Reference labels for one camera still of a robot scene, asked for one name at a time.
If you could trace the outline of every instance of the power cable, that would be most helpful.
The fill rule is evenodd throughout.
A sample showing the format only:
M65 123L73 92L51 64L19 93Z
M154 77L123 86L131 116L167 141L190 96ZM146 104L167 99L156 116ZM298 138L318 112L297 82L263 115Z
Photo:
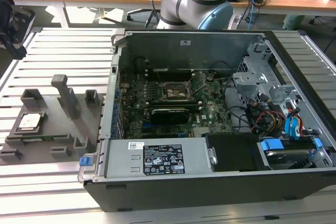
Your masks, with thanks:
M326 46L326 48L323 50L323 52L327 52L328 48L330 47L330 45L332 44L332 42L336 39L336 35L331 39L331 41L329 42L329 44Z

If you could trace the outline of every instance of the gray plastic piece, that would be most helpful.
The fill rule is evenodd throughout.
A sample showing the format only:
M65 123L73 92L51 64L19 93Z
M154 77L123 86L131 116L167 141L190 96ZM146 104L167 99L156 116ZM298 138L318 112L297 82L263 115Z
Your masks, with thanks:
M85 143L81 143L77 137L74 141L74 150L79 157L82 157L84 154L92 152L93 146L88 137L86 137Z
M0 158L5 162L17 161L21 156L22 153L17 149L0 151Z
M76 108L77 98L72 88L68 88L67 81L68 77L65 74L55 74L51 80L51 85L58 90L61 96L58 101L63 109L74 119L78 116L78 110Z
M54 158L60 158L60 157L69 157L71 156L71 151L67 146L53 146L50 148L51 156Z
M38 91L26 92L23 98L32 98L27 100L28 106L30 101L36 104L33 108L23 105L0 152L7 154L17 149L20 157L5 157L0 160L0 165L78 161L83 154L95 151L103 95L89 90L86 94L75 96L73 90L66 87L66 80L66 76L55 76L53 85L60 87L61 92L64 92L63 88L68 91L65 95L67 100L58 95L44 95L39 99ZM76 107L76 118L69 116L65 104Z
M39 109L37 100L43 100L38 89L26 89L21 95L21 101L29 109Z
M100 101L96 90L85 91L85 102L87 106L98 106Z
M58 137L54 137L54 141L56 143L69 143L69 142L72 142L74 139L73 136L71 136L71 134L68 134L66 136L58 136Z

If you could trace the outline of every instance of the slotted aluminum platform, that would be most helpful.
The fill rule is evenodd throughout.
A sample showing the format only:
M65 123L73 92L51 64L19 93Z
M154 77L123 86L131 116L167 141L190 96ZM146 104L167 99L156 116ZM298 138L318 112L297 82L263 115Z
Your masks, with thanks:
M76 93L96 89L105 94L112 33L112 29L71 28L46 28L32 33L26 43L27 57L13 61L0 82L0 145L20 111L23 90L37 87L42 94L55 94L56 89L50 86L55 73L67 74L68 84ZM286 39L282 33L277 36ZM294 33L291 36L300 42L308 39ZM293 57L304 62L295 54ZM312 69L319 73L319 67ZM77 162L0 167L0 223L294 224L333 223L336 218L336 187L325 188L304 200L105 213L77 182L78 168ZM265 216L280 219L265 220Z
M297 31L274 31L306 79L336 117L336 66L307 36ZM279 68L284 80L288 76Z

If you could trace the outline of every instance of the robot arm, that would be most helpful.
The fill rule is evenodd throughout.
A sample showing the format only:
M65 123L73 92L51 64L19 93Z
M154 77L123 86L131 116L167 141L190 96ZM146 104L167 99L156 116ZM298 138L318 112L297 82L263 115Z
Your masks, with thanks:
M159 29L225 29L233 14L227 0L161 0Z
M33 11L15 6L13 0L0 0L0 48L6 48L13 59L26 56L23 42L34 19Z

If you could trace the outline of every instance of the sticker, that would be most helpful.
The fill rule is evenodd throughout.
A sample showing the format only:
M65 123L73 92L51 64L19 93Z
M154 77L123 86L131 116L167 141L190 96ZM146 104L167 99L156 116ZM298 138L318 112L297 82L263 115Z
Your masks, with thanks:
M190 46L191 45L191 40L181 40L180 41L180 46Z
M185 173L181 144L143 146L143 162L145 175Z
M144 142L129 142L128 149L129 150L142 150Z

